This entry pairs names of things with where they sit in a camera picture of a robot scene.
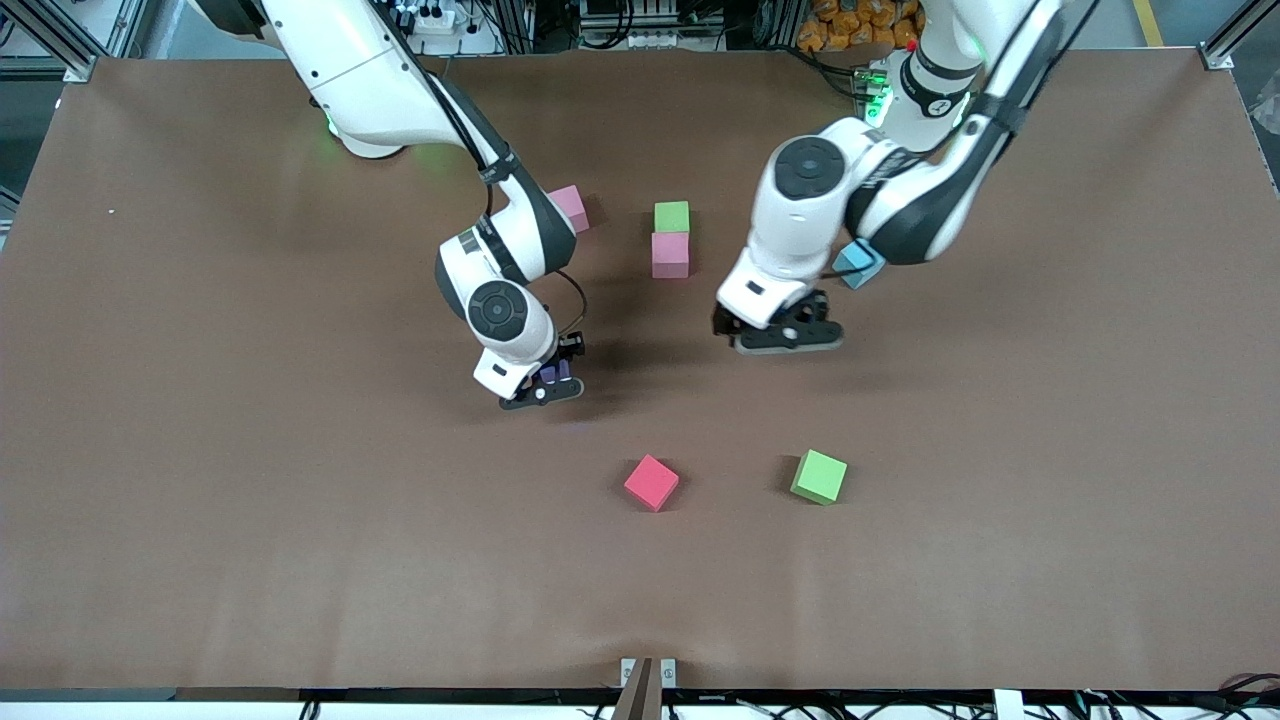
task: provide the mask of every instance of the cable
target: cable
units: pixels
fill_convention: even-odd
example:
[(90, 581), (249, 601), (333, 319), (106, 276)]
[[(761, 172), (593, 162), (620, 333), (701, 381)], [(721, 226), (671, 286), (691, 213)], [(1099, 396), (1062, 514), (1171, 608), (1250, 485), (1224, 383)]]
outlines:
[[(419, 74), (422, 77), (422, 85), (426, 86), (428, 92), (431, 94), (431, 97), (435, 100), (436, 105), (440, 106), (440, 110), (444, 113), (444, 117), (449, 120), (449, 124), (453, 127), (453, 132), (456, 132), (458, 135), (458, 140), (462, 141), (462, 146), (466, 149), (467, 154), (471, 155), (471, 159), (476, 164), (476, 170), (483, 173), (484, 169), (488, 167), (488, 164), (484, 160), (484, 155), (476, 146), (475, 138), (471, 137), (470, 132), (467, 132), (467, 128), (462, 123), (462, 118), (458, 117), (458, 111), (453, 108), (453, 102), (452, 100), (449, 100), (448, 94), (444, 92), (444, 85), (443, 81), (440, 79), (440, 76), (424, 68), (422, 63), (417, 59), (417, 55), (415, 55), (413, 50), (408, 46), (408, 41), (404, 38), (404, 36), (402, 36), (399, 31), (390, 24), (390, 18), (378, 8), (374, 0), (366, 0), (366, 1), (374, 9), (374, 14), (376, 14), (379, 19), (383, 20), (383, 27), (385, 29), (385, 32), (383, 33), (383, 40), (390, 40), (392, 37), (396, 38), (396, 42), (399, 44), (401, 50), (404, 51), (404, 55), (412, 61), (413, 67), (417, 68)], [(408, 63), (404, 63), (402, 68), (407, 70), (410, 68)], [(493, 150), (494, 152), (498, 152), (499, 149), (494, 147)], [(493, 186), (485, 183), (485, 195), (486, 200), (485, 200), (484, 214), (492, 215)]]
[(1239, 680), (1236, 683), (1231, 683), (1230, 685), (1224, 685), (1224, 687), (1219, 688), (1217, 693), (1219, 694), (1234, 693), (1234, 692), (1236, 692), (1239, 689), (1243, 689), (1243, 688), (1247, 688), (1247, 687), (1249, 687), (1249, 685), (1252, 685), (1254, 683), (1261, 683), (1262, 680), (1280, 680), (1280, 673), (1257, 673), (1254, 675), (1249, 675), (1248, 678), (1244, 678), (1243, 680)]
[(1046, 85), (1048, 85), (1048, 76), (1050, 76), (1050, 73), (1052, 73), (1053, 68), (1057, 67), (1057, 63), (1059, 63), (1059, 60), (1062, 59), (1062, 55), (1066, 55), (1066, 50), (1069, 47), (1071, 47), (1073, 45), (1075, 45), (1075, 38), (1080, 36), (1080, 31), (1084, 29), (1084, 26), (1089, 24), (1089, 18), (1093, 17), (1093, 10), (1098, 9), (1098, 4), (1100, 3), (1101, 3), (1101, 0), (1093, 0), (1089, 4), (1089, 8), (1087, 10), (1084, 10), (1084, 15), (1080, 18), (1080, 22), (1075, 26), (1075, 29), (1071, 31), (1071, 36), (1066, 38), (1066, 45), (1062, 45), (1062, 47), (1059, 49), (1057, 55), (1052, 60), (1050, 60), (1048, 67), (1044, 68), (1044, 77), (1041, 78), (1039, 87), (1037, 87), (1036, 91), (1032, 92), (1032, 96), (1027, 100), (1027, 104), (1024, 105), (1024, 108), (1030, 108), (1032, 104), (1036, 102), (1036, 99), (1039, 97), (1041, 91), (1044, 90)]
[[(635, 23), (636, 19), (636, 6), (634, 0), (626, 0), (626, 3), (627, 3), (626, 6), (622, 5), (618, 6), (618, 27), (613, 29), (613, 35), (609, 37), (609, 40), (604, 41), (600, 45), (596, 45), (594, 42), (588, 42), (585, 40), (580, 40), (579, 42), (581, 42), (584, 47), (590, 47), (591, 50), (612, 50), (618, 45), (621, 45), (622, 41), (626, 40), (628, 35), (631, 35), (631, 26), (632, 23)], [(622, 27), (623, 20), (626, 22), (626, 28)]]
[[(808, 708), (805, 708), (805, 706), (803, 706), (803, 705), (792, 705), (791, 707), (788, 707), (788, 708), (783, 710), (782, 712), (778, 712), (778, 717), (783, 717), (783, 719), (785, 719), (785, 717), (786, 717), (786, 715), (787, 715), (787, 712), (791, 712), (791, 711), (794, 711), (794, 710), (799, 710), (799, 711), (800, 711), (800, 712), (803, 712), (803, 714), (804, 714), (804, 716), (805, 716), (805, 717), (808, 717), (809, 720), (818, 720), (818, 717), (817, 717), (817, 716), (815, 716), (815, 715), (814, 715), (813, 712), (809, 712), (809, 710), (808, 710)], [(823, 712), (827, 712), (827, 715), (831, 715), (831, 712), (828, 712), (828, 711), (826, 711), (826, 710), (823, 710)], [(838, 716), (837, 716), (837, 715), (831, 715), (831, 716), (832, 716), (833, 719), (838, 720)]]
[(302, 703), (302, 712), (298, 714), (298, 720), (319, 720), (320, 717), (320, 701), (308, 700)]
[(942, 707), (938, 707), (937, 705), (933, 705), (933, 703), (929, 703), (929, 702), (922, 702), (920, 705), (923, 705), (924, 707), (928, 707), (929, 710), (933, 710), (934, 712), (941, 712), (941, 714), (946, 715), (947, 717), (951, 717), (951, 720), (977, 720), (977, 719), (982, 717), (983, 714), (986, 714), (986, 710), (983, 710), (982, 712), (979, 712), (978, 715), (974, 715), (970, 719), (970, 717), (961, 717), (961, 716), (956, 715), (955, 712), (951, 712), (950, 710), (943, 710)]
[[(498, 19), (494, 18), (489, 13), (489, 5), (486, 5), (484, 1), (480, 3), (480, 12), (484, 13), (485, 19), (489, 20), (490, 26), (493, 26), (493, 29), (490, 29), (489, 32), (494, 32), (494, 31), (500, 32), (502, 36), (506, 37), (507, 40), (518, 40), (521, 42), (529, 40), (527, 37), (521, 37), (520, 35), (516, 35), (513, 32), (508, 32), (506, 28), (503, 28), (500, 24), (498, 24)], [(494, 38), (498, 37), (497, 32), (494, 32)]]
[[(874, 258), (874, 255), (876, 255), (869, 247), (867, 247), (865, 245), (863, 245), (863, 241), (860, 241), (858, 238), (854, 238), (854, 241), (850, 245), (856, 245), (858, 247), (861, 247), (863, 252), (865, 252), (869, 256)], [(836, 278), (842, 278), (845, 275), (856, 275), (858, 273), (865, 273), (867, 270), (870, 270), (874, 266), (876, 266), (876, 263), (872, 261), (872, 264), (867, 265), (865, 268), (850, 268), (847, 270), (840, 270), (840, 272), (835, 272), (835, 273), (822, 273), (820, 275), (818, 275), (818, 279), (819, 281), (831, 281), (831, 279), (836, 279)], [(941, 708), (937, 708), (937, 707), (934, 707), (934, 710), (938, 710), (938, 712), (946, 712), (945, 710), (941, 710)], [(954, 712), (950, 712), (948, 715), (955, 716)]]
[(1132, 701), (1126, 700), (1123, 694), (1120, 694), (1120, 693), (1117, 693), (1115, 691), (1111, 691), (1111, 694), (1116, 696), (1116, 698), (1120, 702), (1123, 702), (1125, 705), (1129, 705), (1129, 706), (1133, 706), (1134, 710), (1137, 710), (1138, 712), (1146, 715), (1148, 720), (1165, 720), (1160, 715), (1156, 715), (1155, 712), (1152, 712), (1146, 705), (1132, 702)]
[(573, 290), (577, 291), (579, 299), (582, 301), (582, 309), (577, 313), (577, 318), (573, 318), (572, 323), (564, 325), (564, 329), (559, 331), (559, 336), (564, 337), (568, 333), (573, 332), (573, 329), (577, 328), (577, 325), (581, 324), (584, 319), (586, 319), (586, 291), (584, 291), (582, 286), (577, 284), (577, 281), (571, 278), (570, 274), (566, 273), (564, 270), (556, 270), (556, 274), (568, 281), (568, 284), (573, 286)]
[(878, 712), (879, 712), (881, 710), (884, 710), (886, 707), (888, 707), (888, 706), (891, 706), (891, 705), (899, 705), (900, 702), (901, 702), (901, 701), (897, 701), (897, 700), (895, 700), (895, 701), (891, 701), (891, 702), (886, 702), (884, 705), (882, 705), (882, 706), (879, 706), (879, 707), (877, 707), (877, 708), (872, 710), (872, 711), (870, 711), (870, 712), (868, 712), (867, 715), (863, 715), (863, 720), (872, 720), (872, 717), (874, 717), (874, 716), (876, 716), (876, 715), (877, 715), (877, 714), (878, 714)]
[(9, 32), (4, 35), (4, 40), (0, 40), (0, 47), (4, 47), (5, 44), (9, 42), (9, 38), (13, 37), (14, 28), (18, 27), (18, 23), (14, 22), (13, 18), (9, 18), (4, 13), (0, 13), (0, 31), (3, 31), (5, 26), (9, 27)]
[(769, 45), (769, 46), (764, 47), (764, 50), (782, 50), (783, 53), (787, 53), (792, 58), (800, 60), (801, 63), (809, 65), (810, 68), (813, 68), (815, 70), (828, 72), (828, 73), (831, 73), (833, 76), (847, 76), (847, 77), (852, 77), (854, 76), (854, 70), (851, 70), (849, 68), (838, 68), (836, 65), (828, 65), (826, 63), (820, 63), (820, 61), (818, 61), (818, 59), (815, 59), (812, 55), (808, 55), (805, 51), (800, 50), (799, 47), (792, 47), (790, 45)]

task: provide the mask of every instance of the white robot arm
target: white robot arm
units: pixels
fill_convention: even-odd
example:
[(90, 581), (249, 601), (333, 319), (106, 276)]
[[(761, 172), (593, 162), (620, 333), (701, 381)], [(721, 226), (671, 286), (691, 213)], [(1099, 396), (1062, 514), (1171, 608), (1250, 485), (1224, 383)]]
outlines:
[[(445, 241), (435, 261), (440, 293), (484, 346), (475, 379), (504, 409), (581, 395), (581, 380), (568, 373), (570, 357), (582, 352), (581, 334), (559, 337), (524, 287), (568, 264), (573, 227), (520, 158), (461, 90), (419, 65), (369, 0), (260, 3), (330, 132), (348, 150), (384, 158), (406, 145), (445, 142), (475, 159), (489, 208)], [(490, 215), (495, 184), (508, 202)]]
[[(914, 142), (932, 135), (936, 145), (955, 124), (951, 111), (961, 111), (954, 101), (943, 110), (937, 96), (966, 92), (978, 69), (968, 63), (978, 58), (987, 69), (982, 95), (938, 164), (855, 118), (774, 150), (756, 188), (746, 247), (716, 296), (713, 329), (740, 352), (840, 345), (844, 331), (827, 320), (827, 295), (815, 286), (823, 277), (869, 269), (847, 263), (841, 269), (837, 261), (840, 272), (822, 274), (841, 224), (851, 247), (878, 263), (925, 263), (946, 250), (1061, 53), (1065, 0), (922, 4), (929, 24), (899, 74), (890, 74), (891, 110), (924, 123), (928, 132)], [(948, 87), (960, 72), (968, 73), (964, 86)]]

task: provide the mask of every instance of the light green cube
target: light green cube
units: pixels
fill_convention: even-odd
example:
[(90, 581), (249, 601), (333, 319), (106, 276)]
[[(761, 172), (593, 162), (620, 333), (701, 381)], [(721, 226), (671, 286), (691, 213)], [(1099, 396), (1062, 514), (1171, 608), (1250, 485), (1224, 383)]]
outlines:
[(653, 232), (689, 232), (689, 202), (655, 202), (653, 206)]
[(835, 457), (810, 450), (800, 459), (796, 479), (791, 480), (791, 492), (818, 505), (831, 505), (840, 496), (840, 484), (845, 482), (847, 468)]

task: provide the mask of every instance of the metal frame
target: metal frame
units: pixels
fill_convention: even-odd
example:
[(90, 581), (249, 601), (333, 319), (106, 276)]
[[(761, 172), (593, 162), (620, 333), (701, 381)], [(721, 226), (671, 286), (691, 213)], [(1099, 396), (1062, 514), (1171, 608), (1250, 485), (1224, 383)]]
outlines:
[(88, 82), (106, 47), (50, 0), (0, 0), (0, 10), (63, 67), (65, 82)]
[(526, 55), (532, 53), (534, 42), (529, 40), (529, 24), (525, 23), (525, 3), (522, 0), (494, 0), (493, 9), (507, 54)]
[(1201, 61), (1207, 70), (1229, 70), (1235, 67), (1231, 51), (1267, 17), (1267, 13), (1280, 5), (1280, 0), (1249, 0), (1231, 15), (1217, 32), (1199, 44)]
[(120, 12), (115, 15), (115, 24), (111, 27), (111, 36), (106, 38), (106, 54), (113, 58), (128, 58), (134, 41), (138, 37), (142, 13), (147, 9), (150, 0), (124, 0), (120, 3)]

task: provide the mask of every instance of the foam block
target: foam block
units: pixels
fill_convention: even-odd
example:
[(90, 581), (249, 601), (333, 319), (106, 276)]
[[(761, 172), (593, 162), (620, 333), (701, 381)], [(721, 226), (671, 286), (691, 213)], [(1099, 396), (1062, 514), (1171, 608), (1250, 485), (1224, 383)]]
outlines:
[(867, 284), (867, 281), (876, 277), (876, 273), (884, 268), (884, 258), (870, 247), (860, 242), (850, 242), (836, 256), (831, 269), (837, 273), (847, 273), (840, 277), (845, 284), (858, 290)]
[(653, 206), (653, 232), (689, 232), (689, 202), (657, 202)]
[(689, 233), (653, 233), (653, 277), (689, 277)]
[(680, 478), (669, 468), (658, 462), (653, 455), (645, 455), (636, 469), (631, 471), (627, 482), (622, 487), (644, 503), (645, 507), (657, 512), (662, 510), (662, 503), (667, 502), (676, 489)]
[(568, 215), (570, 224), (573, 225), (573, 232), (582, 232), (591, 227), (586, 222), (586, 210), (582, 208), (582, 196), (579, 195), (576, 184), (562, 187), (556, 192), (548, 192), (547, 196), (550, 197), (552, 202), (558, 205), (561, 210), (564, 210), (564, 214)]
[(840, 496), (846, 469), (847, 465), (840, 460), (810, 450), (800, 459), (796, 478), (791, 480), (791, 492), (818, 505), (831, 505)]

